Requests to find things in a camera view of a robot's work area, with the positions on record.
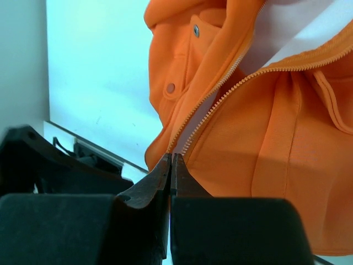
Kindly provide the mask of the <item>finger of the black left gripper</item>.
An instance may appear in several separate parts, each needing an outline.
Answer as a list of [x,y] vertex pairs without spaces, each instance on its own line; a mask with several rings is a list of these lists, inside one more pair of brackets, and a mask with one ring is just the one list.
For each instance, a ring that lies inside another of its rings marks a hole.
[[30,126],[8,129],[1,141],[1,194],[119,194],[133,182],[89,166],[55,148]]

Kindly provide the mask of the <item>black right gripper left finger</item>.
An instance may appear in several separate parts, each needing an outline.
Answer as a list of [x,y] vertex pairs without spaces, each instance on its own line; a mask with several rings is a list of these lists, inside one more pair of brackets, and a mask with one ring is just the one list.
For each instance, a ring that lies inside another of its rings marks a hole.
[[108,194],[8,194],[2,264],[161,264],[168,247],[172,156],[131,188]]

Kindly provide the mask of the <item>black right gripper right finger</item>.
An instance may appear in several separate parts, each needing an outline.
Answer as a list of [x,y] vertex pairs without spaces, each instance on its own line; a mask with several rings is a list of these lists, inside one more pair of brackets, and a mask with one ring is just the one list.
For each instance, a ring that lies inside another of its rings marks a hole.
[[174,264],[313,264],[301,218],[287,200],[213,197],[180,154],[171,178]]

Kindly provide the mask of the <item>orange jacket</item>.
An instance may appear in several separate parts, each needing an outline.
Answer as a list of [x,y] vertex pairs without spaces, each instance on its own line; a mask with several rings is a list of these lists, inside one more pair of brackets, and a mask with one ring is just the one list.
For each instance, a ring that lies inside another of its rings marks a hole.
[[180,153],[216,197],[289,200],[352,254],[352,2],[150,1],[148,169]]

